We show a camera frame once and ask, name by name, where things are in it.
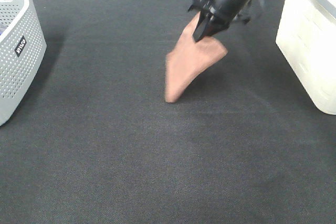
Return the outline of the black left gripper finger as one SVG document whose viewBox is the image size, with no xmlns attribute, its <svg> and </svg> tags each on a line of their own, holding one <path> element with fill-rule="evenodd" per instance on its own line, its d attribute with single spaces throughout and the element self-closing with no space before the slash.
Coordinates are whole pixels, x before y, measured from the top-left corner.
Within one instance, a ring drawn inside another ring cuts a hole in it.
<svg viewBox="0 0 336 224">
<path fill-rule="evenodd" d="M 195 42 L 199 42 L 209 35 L 211 31 L 210 24 L 210 18 L 200 14 L 196 28 L 193 32 L 193 39 Z"/>
</svg>

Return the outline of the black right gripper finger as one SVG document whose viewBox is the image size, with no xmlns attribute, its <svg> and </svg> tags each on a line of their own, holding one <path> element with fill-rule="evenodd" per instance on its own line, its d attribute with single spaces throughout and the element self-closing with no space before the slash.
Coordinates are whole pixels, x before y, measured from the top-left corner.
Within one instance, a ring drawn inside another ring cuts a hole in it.
<svg viewBox="0 0 336 224">
<path fill-rule="evenodd" d="M 210 20 L 207 24 L 207 36 L 214 36 L 221 31 L 227 30 L 229 28 L 229 24 L 225 22 L 217 22 L 215 20 Z"/>
</svg>

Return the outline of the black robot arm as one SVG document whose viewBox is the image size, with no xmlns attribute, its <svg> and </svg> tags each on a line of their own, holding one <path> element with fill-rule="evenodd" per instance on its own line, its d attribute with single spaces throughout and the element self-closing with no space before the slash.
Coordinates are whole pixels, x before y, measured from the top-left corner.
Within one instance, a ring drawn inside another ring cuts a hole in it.
<svg viewBox="0 0 336 224">
<path fill-rule="evenodd" d="M 253 6 L 256 1 L 260 10 L 264 0 L 192 0 L 188 11 L 196 10 L 199 18 L 193 32 L 195 42 L 227 30 L 233 23 L 247 24 L 260 16 Z"/>
</svg>

